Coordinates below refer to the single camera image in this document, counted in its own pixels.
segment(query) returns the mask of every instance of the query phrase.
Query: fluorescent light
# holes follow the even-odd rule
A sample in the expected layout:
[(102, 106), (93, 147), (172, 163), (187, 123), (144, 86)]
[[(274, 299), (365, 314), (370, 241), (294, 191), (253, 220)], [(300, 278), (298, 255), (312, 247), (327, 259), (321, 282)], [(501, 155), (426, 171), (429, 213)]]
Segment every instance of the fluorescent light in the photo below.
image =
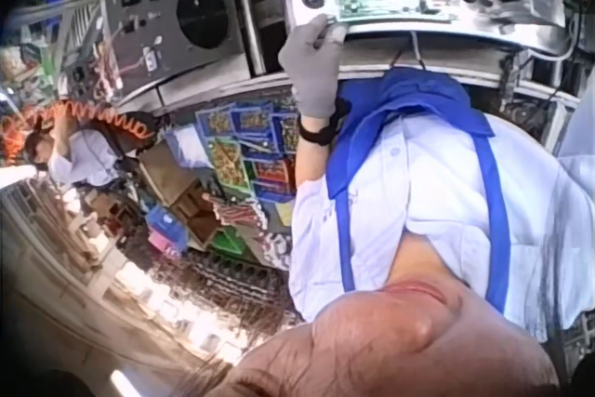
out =
[(110, 380), (122, 397), (142, 397), (135, 387), (132, 386), (130, 380), (120, 371), (113, 371)]

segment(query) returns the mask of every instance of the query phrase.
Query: sleeve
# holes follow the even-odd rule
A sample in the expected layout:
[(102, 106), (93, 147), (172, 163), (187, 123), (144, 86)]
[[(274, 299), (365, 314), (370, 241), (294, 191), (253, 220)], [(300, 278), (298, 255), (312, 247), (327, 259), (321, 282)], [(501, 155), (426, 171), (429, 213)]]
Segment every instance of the sleeve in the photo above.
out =
[(83, 130), (76, 138), (76, 180), (86, 179), (96, 186), (108, 183), (117, 157), (107, 140), (97, 130)]
[(289, 292), (296, 309), (310, 321), (319, 306), (310, 291), (312, 278), (321, 269), (320, 229), (324, 213), (325, 181), (306, 181), (297, 189), (291, 222), (293, 248), (289, 266)]
[(60, 183), (71, 183), (71, 173), (73, 172), (73, 162), (53, 152), (47, 162), (49, 175)]
[(595, 71), (562, 139), (558, 159), (568, 175), (595, 196)]

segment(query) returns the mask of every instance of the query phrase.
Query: white shirt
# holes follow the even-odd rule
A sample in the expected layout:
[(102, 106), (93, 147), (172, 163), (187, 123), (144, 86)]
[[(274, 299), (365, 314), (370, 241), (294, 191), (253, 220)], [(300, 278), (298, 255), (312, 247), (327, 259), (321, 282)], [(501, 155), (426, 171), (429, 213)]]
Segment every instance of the white shirt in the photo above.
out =
[(118, 174), (113, 164), (118, 157), (108, 141), (97, 130), (85, 129), (70, 137), (71, 160), (52, 153), (47, 167), (55, 181), (71, 184), (86, 181), (94, 186), (102, 186)]
[[(487, 118), (496, 133), (490, 143), (510, 226), (505, 317), (544, 341), (545, 316), (537, 303), (546, 292), (542, 271), (551, 268), (547, 251), (553, 228), (561, 229), (556, 268), (562, 272), (563, 326), (595, 307), (594, 204), (536, 141), (508, 122)], [(353, 178), (349, 195), (351, 265), (357, 290), (376, 290), (385, 284), (406, 228), (427, 236), (453, 274), (485, 297), (488, 209), (469, 135), (436, 115), (401, 117), (385, 126)], [(299, 187), (292, 232), (289, 287), (297, 309), (311, 321), (344, 293), (337, 215), (325, 178)]]

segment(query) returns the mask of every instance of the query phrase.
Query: hair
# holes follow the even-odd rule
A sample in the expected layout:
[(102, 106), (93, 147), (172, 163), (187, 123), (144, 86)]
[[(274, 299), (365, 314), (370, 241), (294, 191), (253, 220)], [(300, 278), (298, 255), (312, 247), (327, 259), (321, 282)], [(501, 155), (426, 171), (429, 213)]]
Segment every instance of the hair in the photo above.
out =
[(46, 135), (47, 135), (47, 131), (38, 130), (36, 128), (25, 139), (25, 145), (23, 148), (23, 153), (25, 154), (25, 159), (27, 160), (28, 163), (35, 166), (35, 168), (38, 171), (47, 171), (47, 163), (36, 163), (35, 162), (35, 153), (37, 152), (37, 145), (44, 140)]

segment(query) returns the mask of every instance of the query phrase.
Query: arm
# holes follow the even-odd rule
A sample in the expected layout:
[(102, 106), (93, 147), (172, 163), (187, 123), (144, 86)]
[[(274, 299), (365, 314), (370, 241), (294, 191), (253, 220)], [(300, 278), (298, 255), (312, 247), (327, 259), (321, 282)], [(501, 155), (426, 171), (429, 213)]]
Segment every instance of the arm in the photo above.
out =
[(54, 123), (54, 151), (62, 158), (71, 161), (70, 137), (76, 132), (76, 120), (66, 108), (59, 109)]
[[(279, 62), (294, 84), (301, 124), (311, 133), (328, 126), (335, 112), (340, 53), (347, 29), (329, 27), (326, 15), (296, 27), (279, 53)], [(296, 184), (321, 179), (330, 151), (328, 146), (299, 138)]]
[[(302, 116), (301, 124), (309, 132), (316, 133), (328, 126), (328, 120)], [(315, 181), (323, 177), (329, 153), (328, 146), (310, 143), (302, 137), (299, 138), (296, 153), (296, 186), (298, 188), (305, 181)]]

